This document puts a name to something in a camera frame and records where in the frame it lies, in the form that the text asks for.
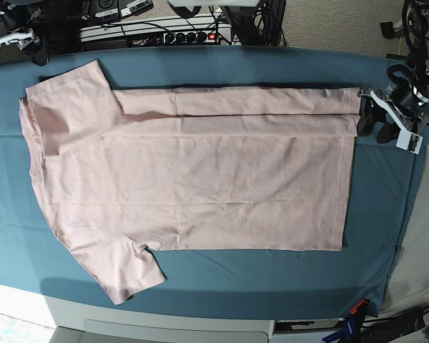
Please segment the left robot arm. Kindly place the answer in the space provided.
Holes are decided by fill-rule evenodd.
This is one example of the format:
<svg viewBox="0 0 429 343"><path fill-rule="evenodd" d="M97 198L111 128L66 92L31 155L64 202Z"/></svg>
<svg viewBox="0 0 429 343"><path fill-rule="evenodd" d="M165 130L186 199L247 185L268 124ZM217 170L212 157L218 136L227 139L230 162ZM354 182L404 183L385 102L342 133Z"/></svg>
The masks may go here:
<svg viewBox="0 0 429 343"><path fill-rule="evenodd" d="M429 1L405 1L402 19L381 27L384 36L402 36L409 53L405 64L388 68L392 84L386 90L360 91L365 107L357 134L369 136L380 123L378 143L394 141L396 147L418 154L422 131L429 126Z"/></svg>

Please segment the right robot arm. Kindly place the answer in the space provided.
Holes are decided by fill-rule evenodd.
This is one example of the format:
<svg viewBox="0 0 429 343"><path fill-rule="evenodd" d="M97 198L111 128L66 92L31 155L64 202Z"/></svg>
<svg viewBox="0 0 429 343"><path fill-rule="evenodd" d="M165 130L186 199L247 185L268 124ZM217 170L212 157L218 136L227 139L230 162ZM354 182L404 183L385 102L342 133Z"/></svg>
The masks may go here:
<svg viewBox="0 0 429 343"><path fill-rule="evenodd" d="M14 45L29 56L38 66L49 62L49 55L42 34L32 28L32 21L40 16L40 8L30 4L0 1L0 48Z"/></svg>

